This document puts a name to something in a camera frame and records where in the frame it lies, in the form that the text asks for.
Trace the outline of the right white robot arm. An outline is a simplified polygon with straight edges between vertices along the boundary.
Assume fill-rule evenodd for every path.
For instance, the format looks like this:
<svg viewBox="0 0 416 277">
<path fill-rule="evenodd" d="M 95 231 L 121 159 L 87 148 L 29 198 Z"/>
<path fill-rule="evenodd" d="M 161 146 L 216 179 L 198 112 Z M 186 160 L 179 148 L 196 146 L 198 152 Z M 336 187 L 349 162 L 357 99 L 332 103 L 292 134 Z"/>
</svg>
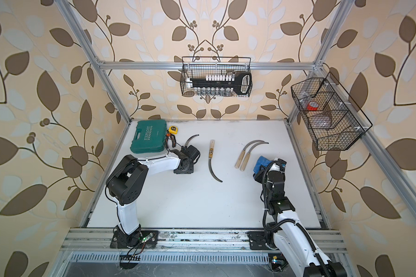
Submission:
<svg viewBox="0 0 416 277">
<path fill-rule="evenodd" d="M 254 167 L 253 178 L 262 185 L 266 246 L 278 249 L 297 277 L 345 277 L 343 265 L 333 262 L 314 242 L 285 195 L 286 164 L 259 157 Z"/>
</svg>

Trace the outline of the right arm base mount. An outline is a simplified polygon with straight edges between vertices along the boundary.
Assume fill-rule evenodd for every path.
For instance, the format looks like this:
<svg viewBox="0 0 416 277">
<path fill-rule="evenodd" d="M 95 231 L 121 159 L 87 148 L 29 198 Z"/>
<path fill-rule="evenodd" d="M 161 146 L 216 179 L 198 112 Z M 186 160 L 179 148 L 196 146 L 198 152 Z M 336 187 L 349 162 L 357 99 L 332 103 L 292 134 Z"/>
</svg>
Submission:
<svg viewBox="0 0 416 277">
<path fill-rule="evenodd" d="M 278 250 L 273 241 L 273 233 L 267 231 L 247 232 L 251 250 Z"/>
</svg>

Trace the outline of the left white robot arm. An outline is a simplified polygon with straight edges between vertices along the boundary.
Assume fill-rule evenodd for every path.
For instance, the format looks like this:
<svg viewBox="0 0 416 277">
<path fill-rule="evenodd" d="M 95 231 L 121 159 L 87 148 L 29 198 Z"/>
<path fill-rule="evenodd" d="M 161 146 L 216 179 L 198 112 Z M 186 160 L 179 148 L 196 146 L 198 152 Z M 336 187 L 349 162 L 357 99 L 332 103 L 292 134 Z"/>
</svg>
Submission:
<svg viewBox="0 0 416 277">
<path fill-rule="evenodd" d="M 133 240 L 140 233 L 141 225 L 138 221 L 136 201 L 149 175 L 167 171 L 175 174 L 192 174 L 200 155 L 200 151 L 190 145 L 181 150 L 170 150 L 161 157 L 135 158 L 132 155 L 123 157 L 106 180 L 110 200 L 117 205 L 118 234 L 127 240 Z"/>
</svg>

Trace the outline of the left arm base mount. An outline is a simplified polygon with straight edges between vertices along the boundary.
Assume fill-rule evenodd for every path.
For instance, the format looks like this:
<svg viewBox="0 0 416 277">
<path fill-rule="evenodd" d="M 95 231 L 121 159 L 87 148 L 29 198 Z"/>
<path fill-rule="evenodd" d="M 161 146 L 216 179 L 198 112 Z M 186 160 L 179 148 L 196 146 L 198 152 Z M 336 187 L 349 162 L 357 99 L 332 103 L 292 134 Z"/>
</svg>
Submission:
<svg viewBox="0 0 416 277">
<path fill-rule="evenodd" d="M 143 230 L 138 228 L 132 234 L 127 235 L 118 226 L 113 229 L 113 238 L 110 242 L 111 249 L 136 249 L 145 246 L 146 249 L 154 249 L 158 242 L 158 230 Z"/>
</svg>

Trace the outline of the blue grey microfiber rag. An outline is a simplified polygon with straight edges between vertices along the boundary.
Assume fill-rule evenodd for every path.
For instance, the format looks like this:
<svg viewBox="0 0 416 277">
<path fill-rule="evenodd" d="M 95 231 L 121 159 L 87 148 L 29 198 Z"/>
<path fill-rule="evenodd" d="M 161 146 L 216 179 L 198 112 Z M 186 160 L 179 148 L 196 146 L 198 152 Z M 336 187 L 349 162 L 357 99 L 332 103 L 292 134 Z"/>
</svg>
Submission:
<svg viewBox="0 0 416 277">
<path fill-rule="evenodd" d="M 253 176 L 255 177 L 256 175 L 262 174 L 271 162 L 271 160 L 260 156 L 253 168 Z"/>
</svg>

